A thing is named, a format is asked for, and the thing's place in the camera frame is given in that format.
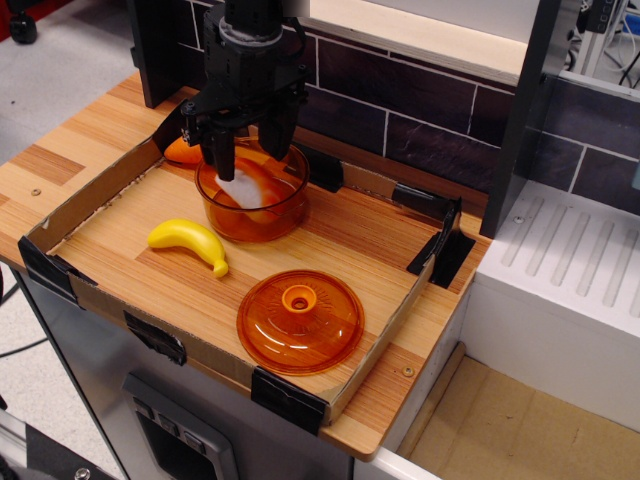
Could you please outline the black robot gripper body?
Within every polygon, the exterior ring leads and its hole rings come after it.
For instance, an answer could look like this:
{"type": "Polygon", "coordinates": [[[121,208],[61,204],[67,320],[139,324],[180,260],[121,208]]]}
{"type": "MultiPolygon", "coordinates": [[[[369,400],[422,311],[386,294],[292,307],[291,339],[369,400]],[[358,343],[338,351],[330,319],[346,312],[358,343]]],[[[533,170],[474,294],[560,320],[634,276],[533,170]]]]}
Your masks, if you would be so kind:
{"type": "Polygon", "coordinates": [[[225,1],[203,14],[206,84],[183,104],[183,137],[201,143],[212,127],[232,132],[257,122],[267,103],[304,103],[309,70],[298,59],[306,34],[295,1],[225,1]]]}

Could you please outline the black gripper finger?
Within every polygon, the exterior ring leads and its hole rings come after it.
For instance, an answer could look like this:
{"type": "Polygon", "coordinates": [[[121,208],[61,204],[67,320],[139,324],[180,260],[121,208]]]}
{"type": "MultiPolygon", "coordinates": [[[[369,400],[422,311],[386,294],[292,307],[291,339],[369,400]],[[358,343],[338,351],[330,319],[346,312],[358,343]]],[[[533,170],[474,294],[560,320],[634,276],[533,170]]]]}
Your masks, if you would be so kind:
{"type": "Polygon", "coordinates": [[[223,181],[235,178],[235,137],[231,130],[212,127],[201,138],[201,151],[206,164],[215,168],[223,181]]]}
{"type": "Polygon", "coordinates": [[[299,113],[298,103],[267,103],[259,118],[258,140],[261,148],[276,160],[289,152],[299,113]]]}

